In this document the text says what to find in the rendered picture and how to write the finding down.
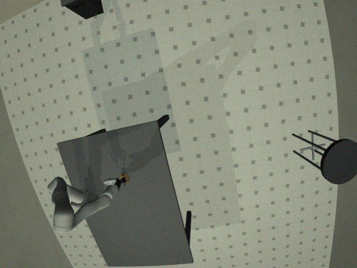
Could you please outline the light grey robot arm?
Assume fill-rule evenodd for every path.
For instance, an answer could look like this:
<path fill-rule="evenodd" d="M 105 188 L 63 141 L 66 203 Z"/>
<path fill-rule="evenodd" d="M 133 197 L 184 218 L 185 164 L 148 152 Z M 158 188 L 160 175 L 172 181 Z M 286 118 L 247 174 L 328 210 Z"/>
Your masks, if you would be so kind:
<path fill-rule="evenodd" d="M 74 214 L 70 201 L 81 203 L 85 195 L 83 192 L 66 184 L 61 177 L 56 177 L 49 185 L 48 190 L 52 193 L 52 205 L 55 207 L 53 218 L 53 229 L 58 233 L 67 233 L 75 228 L 88 216 L 98 212 L 111 204 L 111 199 L 118 192 L 115 185 L 116 178 L 107 179 L 104 184 L 108 185 L 106 190 L 96 199 L 85 203 Z M 67 192 L 66 192 L 67 191 Z"/>

